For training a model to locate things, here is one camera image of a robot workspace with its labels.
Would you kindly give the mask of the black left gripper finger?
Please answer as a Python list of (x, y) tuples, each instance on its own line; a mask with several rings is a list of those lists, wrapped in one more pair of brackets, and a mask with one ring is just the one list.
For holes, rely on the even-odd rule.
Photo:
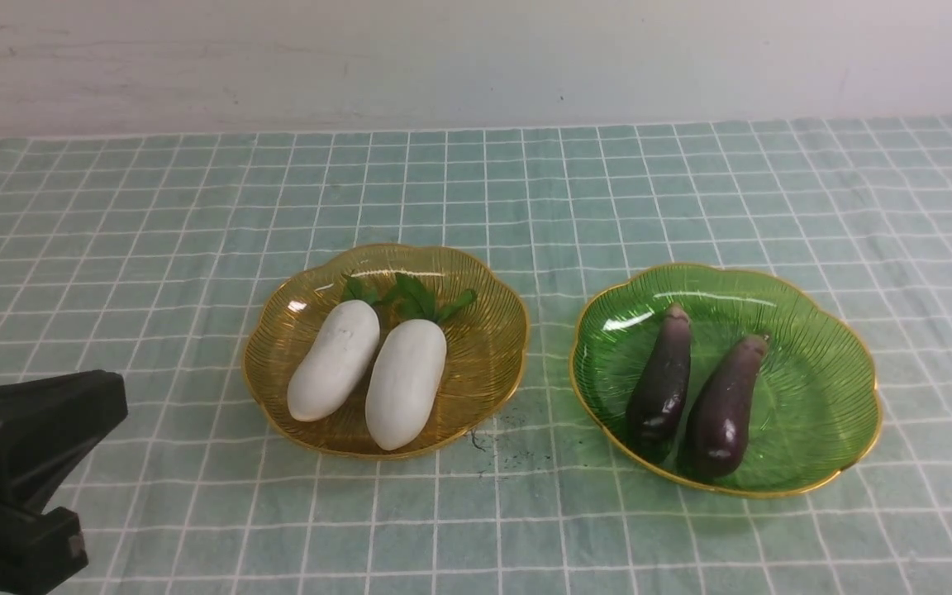
[(125, 380), (108, 370), (0, 385), (0, 500), (45, 508), (127, 414)]
[(89, 565), (79, 516), (0, 501), (0, 593), (49, 594)]

